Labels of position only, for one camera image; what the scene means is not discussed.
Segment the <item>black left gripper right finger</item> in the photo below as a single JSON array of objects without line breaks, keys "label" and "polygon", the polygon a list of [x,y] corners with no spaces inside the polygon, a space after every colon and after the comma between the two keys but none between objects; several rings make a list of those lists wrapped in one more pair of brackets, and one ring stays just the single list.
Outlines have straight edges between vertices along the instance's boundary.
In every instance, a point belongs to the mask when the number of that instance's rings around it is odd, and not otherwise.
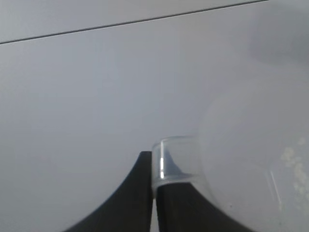
[{"label": "black left gripper right finger", "polygon": [[239,232],[241,225],[204,197],[196,170],[183,171],[169,151],[156,152],[155,199],[161,232]]}]

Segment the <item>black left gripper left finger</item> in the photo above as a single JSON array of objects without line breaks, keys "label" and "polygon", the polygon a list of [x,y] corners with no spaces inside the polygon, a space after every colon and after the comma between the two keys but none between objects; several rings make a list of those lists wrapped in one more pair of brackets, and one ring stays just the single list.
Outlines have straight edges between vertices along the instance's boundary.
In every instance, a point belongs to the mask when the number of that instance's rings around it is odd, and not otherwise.
[{"label": "black left gripper left finger", "polygon": [[150,151],[140,152],[119,188],[68,232],[149,232],[153,195]]}]

